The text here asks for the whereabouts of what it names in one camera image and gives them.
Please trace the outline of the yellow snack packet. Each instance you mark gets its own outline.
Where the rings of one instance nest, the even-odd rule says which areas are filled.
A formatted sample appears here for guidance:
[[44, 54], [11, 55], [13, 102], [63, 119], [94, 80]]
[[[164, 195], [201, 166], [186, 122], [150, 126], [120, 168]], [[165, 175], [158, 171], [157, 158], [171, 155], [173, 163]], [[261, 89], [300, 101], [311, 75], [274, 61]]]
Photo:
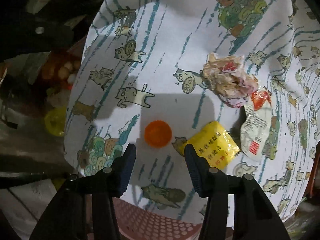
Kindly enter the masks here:
[[211, 167], [223, 170], [240, 152], [240, 148], [217, 121], [209, 122], [187, 141], [199, 157], [205, 158]]

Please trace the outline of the orange plastic bottle cap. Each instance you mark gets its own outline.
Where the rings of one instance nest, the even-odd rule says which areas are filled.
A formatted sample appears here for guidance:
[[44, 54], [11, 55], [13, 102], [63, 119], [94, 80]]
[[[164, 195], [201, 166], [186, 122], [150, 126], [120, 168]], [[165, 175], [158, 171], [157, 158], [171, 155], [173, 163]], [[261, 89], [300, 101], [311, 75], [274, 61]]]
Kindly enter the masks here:
[[172, 139], [172, 130], [170, 126], [162, 121], [156, 120], [150, 122], [144, 129], [144, 140], [153, 148], [163, 148]]

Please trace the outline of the white red snack wrapper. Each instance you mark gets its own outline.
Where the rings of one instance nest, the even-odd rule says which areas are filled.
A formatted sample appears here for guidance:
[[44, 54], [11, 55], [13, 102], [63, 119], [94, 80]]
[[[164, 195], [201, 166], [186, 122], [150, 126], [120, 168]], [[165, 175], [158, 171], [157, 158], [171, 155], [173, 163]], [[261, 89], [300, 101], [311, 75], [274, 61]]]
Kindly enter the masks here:
[[240, 128], [241, 150], [253, 161], [260, 161], [271, 127], [271, 92], [265, 87], [255, 91], [244, 110], [246, 120]]

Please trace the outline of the paper wrapper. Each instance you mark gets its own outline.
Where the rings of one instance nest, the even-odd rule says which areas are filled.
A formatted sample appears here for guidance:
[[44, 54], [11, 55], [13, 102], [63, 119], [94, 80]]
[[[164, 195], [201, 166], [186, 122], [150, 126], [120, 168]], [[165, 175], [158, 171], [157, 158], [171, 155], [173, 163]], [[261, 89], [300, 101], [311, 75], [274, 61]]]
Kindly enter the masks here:
[[259, 87], [258, 80], [245, 71], [244, 55], [219, 57], [210, 53], [202, 74], [209, 81], [210, 90], [232, 108], [245, 105]]

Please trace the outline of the pink perforated trash basket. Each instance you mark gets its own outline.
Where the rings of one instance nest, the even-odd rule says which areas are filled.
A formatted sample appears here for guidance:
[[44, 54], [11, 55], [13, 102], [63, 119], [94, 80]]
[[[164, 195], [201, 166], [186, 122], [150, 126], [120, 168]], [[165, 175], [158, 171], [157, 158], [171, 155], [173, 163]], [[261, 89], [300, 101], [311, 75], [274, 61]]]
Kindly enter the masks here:
[[145, 211], [113, 198], [120, 234], [127, 239], [195, 239], [201, 224], [190, 224]]

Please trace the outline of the yellow plastic lid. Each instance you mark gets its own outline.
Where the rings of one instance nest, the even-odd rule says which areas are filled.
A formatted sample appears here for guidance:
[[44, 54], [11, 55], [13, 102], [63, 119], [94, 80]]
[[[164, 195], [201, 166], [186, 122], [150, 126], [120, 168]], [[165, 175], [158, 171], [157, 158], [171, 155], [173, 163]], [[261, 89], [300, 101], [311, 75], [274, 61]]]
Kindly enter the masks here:
[[67, 107], [57, 107], [50, 110], [44, 117], [44, 125], [47, 131], [56, 137], [63, 137], [65, 133]]

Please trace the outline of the cat print tablecloth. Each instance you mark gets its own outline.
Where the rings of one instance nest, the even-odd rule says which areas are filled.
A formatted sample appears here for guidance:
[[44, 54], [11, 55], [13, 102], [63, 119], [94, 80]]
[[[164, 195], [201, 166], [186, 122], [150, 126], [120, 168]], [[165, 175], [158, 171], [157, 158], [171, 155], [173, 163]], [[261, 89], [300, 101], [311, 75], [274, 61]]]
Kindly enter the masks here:
[[[299, 206], [319, 142], [319, 22], [304, 0], [104, 0], [88, 32], [66, 114], [66, 160], [81, 175], [110, 166], [128, 144], [135, 169], [121, 200], [160, 216], [200, 223], [185, 143], [211, 121], [240, 141], [244, 107], [210, 90], [208, 55], [245, 57], [245, 71], [271, 92], [260, 161], [242, 150], [224, 168], [251, 174], [282, 220]], [[166, 122], [163, 148], [144, 129]]]

